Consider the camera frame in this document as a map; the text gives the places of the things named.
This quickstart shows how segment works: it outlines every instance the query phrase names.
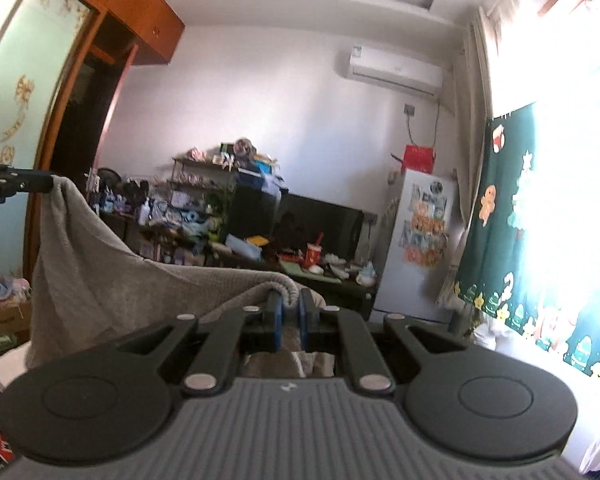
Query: air conditioner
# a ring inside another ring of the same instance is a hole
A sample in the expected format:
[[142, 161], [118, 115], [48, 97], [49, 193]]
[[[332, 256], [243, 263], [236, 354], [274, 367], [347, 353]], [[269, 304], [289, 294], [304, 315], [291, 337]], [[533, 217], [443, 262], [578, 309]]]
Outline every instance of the air conditioner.
[[368, 46], [355, 46], [349, 59], [349, 78], [433, 101], [440, 96], [442, 74], [439, 66]]

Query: refrigerator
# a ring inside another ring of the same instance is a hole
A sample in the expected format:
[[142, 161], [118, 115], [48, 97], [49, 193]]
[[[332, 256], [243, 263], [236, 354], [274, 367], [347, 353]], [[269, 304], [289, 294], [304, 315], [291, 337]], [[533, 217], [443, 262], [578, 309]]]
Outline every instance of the refrigerator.
[[462, 232], [458, 184], [407, 170], [389, 184], [372, 261], [379, 278], [370, 320], [391, 312], [448, 324], [436, 306]]

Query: black flat screen tv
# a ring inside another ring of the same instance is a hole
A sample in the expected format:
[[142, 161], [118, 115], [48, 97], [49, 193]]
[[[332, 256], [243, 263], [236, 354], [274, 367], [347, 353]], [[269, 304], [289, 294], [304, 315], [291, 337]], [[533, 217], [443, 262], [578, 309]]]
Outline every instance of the black flat screen tv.
[[352, 260], [356, 254], [364, 211], [305, 196], [285, 194], [280, 201], [273, 231], [275, 247], [306, 250], [320, 233], [322, 254]]

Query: red cup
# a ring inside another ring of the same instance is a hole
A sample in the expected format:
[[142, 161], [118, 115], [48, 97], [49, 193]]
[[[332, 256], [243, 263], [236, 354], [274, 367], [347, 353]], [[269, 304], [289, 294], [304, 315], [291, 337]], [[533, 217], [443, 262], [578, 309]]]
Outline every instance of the red cup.
[[304, 254], [304, 262], [302, 267], [308, 269], [312, 265], [317, 265], [320, 262], [320, 252], [322, 247], [313, 244], [306, 245], [306, 253]]

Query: gray towel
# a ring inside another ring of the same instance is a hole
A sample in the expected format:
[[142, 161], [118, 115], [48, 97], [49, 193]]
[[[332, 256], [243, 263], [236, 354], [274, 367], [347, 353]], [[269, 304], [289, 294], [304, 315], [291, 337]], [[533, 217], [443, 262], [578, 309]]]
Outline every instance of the gray towel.
[[[298, 304], [298, 285], [284, 274], [174, 266], [133, 254], [66, 178], [54, 177], [54, 189], [43, 195], [40, 215], [27, 367], [185, 312], [207, 322], [231, 308], [262, 306], [272, 289], [280, 292], [285, 308]], [[314, 300], [324, 305], [315, 293]], [[283, 347], [286, 351], [278, 354], [252, 356], [245, 373], [331, 374], [330, 356], [316, 359], [314, 354], [295, 352], [297, 331], [285, 331]]]

